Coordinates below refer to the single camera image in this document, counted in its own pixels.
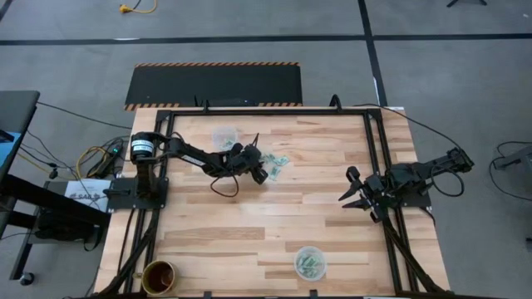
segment clear plastic cup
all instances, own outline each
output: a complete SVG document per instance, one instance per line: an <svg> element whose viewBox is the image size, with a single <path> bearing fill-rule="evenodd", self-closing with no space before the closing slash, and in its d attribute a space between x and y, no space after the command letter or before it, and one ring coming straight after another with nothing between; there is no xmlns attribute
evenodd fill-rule
<svg viewBox="0 0 532 299"><path fill-rule="evenodd" d="M223 126L214 129L213 145L221 151L231 150L239 142L239 132L234 127Z"/></svg>
<svg viewBox="0 0 532 299"><path fill-rule="evenodd" d="M327 262L321 250L314 246L305 246L296 254L293 267L302 279L315 282L325 275Z"/></svg>

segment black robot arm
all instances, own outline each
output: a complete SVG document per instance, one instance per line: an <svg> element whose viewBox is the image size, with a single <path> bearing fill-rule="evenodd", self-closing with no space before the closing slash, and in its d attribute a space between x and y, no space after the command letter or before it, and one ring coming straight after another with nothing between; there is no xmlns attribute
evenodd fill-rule
<svg viewBox="0 0 532 299"><path fill-rule="evenodd" d="M200 167L213 178L231 177L251 173L257 184L262 184L268 173L262 169L260 151L257 149L259 135L252 144L243 147L240 143L228 151L206 153L186 144L179 137L166 137L155 132L139 132L131 137L131 162L137 166L138 176L150 175L149 165L168 158L179 158ZM163 145L164 153L155 156L156 146Z"/></svg>
<svg viewBox="0 0 532 299"><path fill-rule="evenodd" d="M364 210L370 208L373 221L378 223L387 218L388 208L395 208L405 197L426 194L432 186L440 190L434 184L435 176L451 173L461 181L457 173L468 172L473 165L463 149L454 148L446 155L425 163L394 164L385 175L370 175L364 183L360 180L358 169L352 166L346 173L351 187L339 200L347 199L360 191L359 200L347 203L343 207ZM460 196L463 188L458 194L441 192L449 196Z"/></svg>

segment wooden table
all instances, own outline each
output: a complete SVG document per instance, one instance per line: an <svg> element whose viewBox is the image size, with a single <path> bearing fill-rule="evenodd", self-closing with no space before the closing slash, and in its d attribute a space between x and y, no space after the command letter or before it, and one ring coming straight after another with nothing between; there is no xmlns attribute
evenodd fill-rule
<svg viewBox="0 0 532 299"><path fill-rule="evenodd" d="M137 110L133 132L153 130L156 111ZM416 161L406 120L389 111L382 114L392 163ZM200 168L179 159L169 162L170 191L160 214L154 259L179 268L176 296L203 296L204 291L213 296L307 296L312 289L323 296L394 294L381 225L372 222L369 212L342 208L337 201L349 186L348 166L356 165L362 178L372 173L361 116L183 116L175 119L174 131L209 152L216 151L211 132L221 125L236 127L243 145L260 133L259 149L287 155L290 163L276 181L268 179L262 186L249 175L238 177L240 192L227 199L209 189L212 178ZM373 134L380 149L376 126ZM135 167L125 165L124 174L134 176ZM217 189L231 192L234 181L221 179ZM418 208L403 211L414 256L437 284L448 288L431 219ZM129 213L112 215L96 291L116 274ZM134 226L135 218L124 261ZM328 270L319 282L306 282L293 269L294 254L303 246L325 253ZM399 253L397 257L408 289L403 259ZM138 272L143 264L141 257ZM139 290L138 281L134 290Z"/></svg>

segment black mat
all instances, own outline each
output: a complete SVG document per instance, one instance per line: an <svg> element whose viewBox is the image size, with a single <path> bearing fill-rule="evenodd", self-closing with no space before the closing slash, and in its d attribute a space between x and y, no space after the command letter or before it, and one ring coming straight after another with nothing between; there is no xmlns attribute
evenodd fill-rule
<svg viewBox="0 0 532 299"><path fill-rule="evenodd" d="M296 62L141 63L136 65L126 110L155 107L301 105Z"/></svg>

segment small object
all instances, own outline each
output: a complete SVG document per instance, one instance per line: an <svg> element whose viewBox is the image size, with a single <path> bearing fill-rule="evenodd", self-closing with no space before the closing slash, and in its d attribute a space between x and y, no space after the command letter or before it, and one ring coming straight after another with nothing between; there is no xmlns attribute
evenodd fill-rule
<svg viewBox="0 0 532 299"><path fill-rule="evenodd" d="M57 172L57 168L53 169L50 173L50 175L48 175L48 178L49 179L55 179L57 176L59 175L59 173Z"/></svg>
<svg viewBox="0 0 532 299"><path fill-rule="evenodd" d="M35 280L35 275L30 272L23 272L18 281L22 286L29 286Z"/></svg>
<svg viewBox="0 0 532 299"><path fill-rule="evenodd" d="M310 282L322 279L327 271L327 263L322 251L314 246L299 249L293 260L293 267L302 279Z"/></svg>
<svg viewBox="0 0 532 299"><path fill-rule="evenodd" d="M168 294L177 283L177 270L169 262L153 261L142 272L142 288L151 296Z"/></svg>
<svg viewBox="0 0 532 299"><path fill-rule="evenodd" d="M218 150L231 150L239 142L239 132L234 127L218 127L213 132L213 144Z"/></svg>
<svg viewBox="0 0 532 299"><path fill-rule="evenodd" d="M279 175L280 172L281 172L281 169L277 166L274 166L272 168L272 171L270 171L268 174L269 179L277 180L277 176Z"/></svg>
<svg viewBox="0 0 532 299"><path fill-rule="evenodd" d="M290 162L290 159L287 156L283 156L281 158L273 159L273 162L277 166L284 166L284 165L288 164L288 162Z"/></svg>

